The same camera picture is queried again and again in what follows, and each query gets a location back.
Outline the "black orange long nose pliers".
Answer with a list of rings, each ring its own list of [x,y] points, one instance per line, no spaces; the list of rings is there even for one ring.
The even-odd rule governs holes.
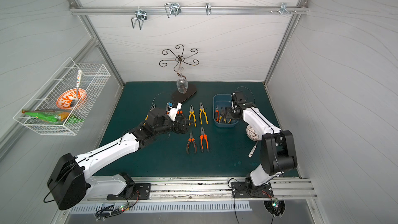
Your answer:
[[[191,145],[193,145],[194,154],[197,154],[197,145],[196,145],[195,139],[193,137],[193,132],[192,131],[190,131],[189,138],[188,138],[188,143],[187,143],[187,147],[186,147],[186,153],[187,154],[190,153],[190,146]]]

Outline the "small yellow black pliers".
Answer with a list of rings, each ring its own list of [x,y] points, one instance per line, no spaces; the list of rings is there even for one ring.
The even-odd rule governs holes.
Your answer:
[[[189,110],[189,120],[191,120],[191,118],[193,118],[193,124],[196,127],[197,126],[197,121],[196,121],[196,116],[195,116],[195,113],[194,113],[193,105],[190,106],[190,110]]]

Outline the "orange combination pliers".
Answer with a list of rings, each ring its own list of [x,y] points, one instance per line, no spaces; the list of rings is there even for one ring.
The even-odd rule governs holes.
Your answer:
[[[209,152],[208,138],[207,138],[207,135],[206,135],[203,127],[201,127],[200,141],[201,141],[201,143],[200,143],[201,144],[201,152],[204,152],[204,150]]]

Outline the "large yellow black pliers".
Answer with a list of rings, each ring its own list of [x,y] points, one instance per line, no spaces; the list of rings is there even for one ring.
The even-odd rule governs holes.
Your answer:
[[[203,103],[200,103],[200,125],[203,125],[203,120],[205,120],[205,123],[208,124],[208,117],[207,113],[205,112],[205,108]]]

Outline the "black yellow curved pliers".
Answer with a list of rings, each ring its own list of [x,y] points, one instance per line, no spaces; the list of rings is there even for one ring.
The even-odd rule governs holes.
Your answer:
[[[221,123],[228,123],[229,122],[229,120],[228,120],[228,108],[227,107],[225,107],[222,110],[222,115],[220,117],[220,122]]]

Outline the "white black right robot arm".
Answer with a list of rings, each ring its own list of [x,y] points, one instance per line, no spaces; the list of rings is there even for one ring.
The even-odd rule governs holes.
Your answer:
[[[268,184],[276,176],[297,168],[293,134],[272,124],[252,102],[245,99],[244,93],[231,94],[232,105],[227,110],[233,119],[243,120],[261,138],[260,164],[245,179],[247,188],[256,189]]]

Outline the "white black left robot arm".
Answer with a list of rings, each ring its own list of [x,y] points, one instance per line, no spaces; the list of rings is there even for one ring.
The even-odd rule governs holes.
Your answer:
[[[154,108],[146,120],[126,131],[122,136],[95,150],[73,156],[67,153],[59,158],[48,181],[50,195],[60,210],[77,205],[87,194],[99,188],[89,179],[112,162],[155,141],[159,135],[170,132],[186,134],[193,121],[177,115],[177,109],[166,111]]]

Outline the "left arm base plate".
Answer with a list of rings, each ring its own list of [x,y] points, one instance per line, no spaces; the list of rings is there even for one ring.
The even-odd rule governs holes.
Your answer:
[[[151,183],[136,183],[134,186],[127,185],[118,195],[108,195],[107,200],[148,200],[150,198],[151,186]]]

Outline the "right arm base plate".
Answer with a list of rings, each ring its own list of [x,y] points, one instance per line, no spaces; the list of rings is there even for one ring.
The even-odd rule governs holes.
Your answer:
[[[247,186],[243,181],[232,180],[228,183],[235,199],[271,199],[274,197],[270,183],[262,186]]]

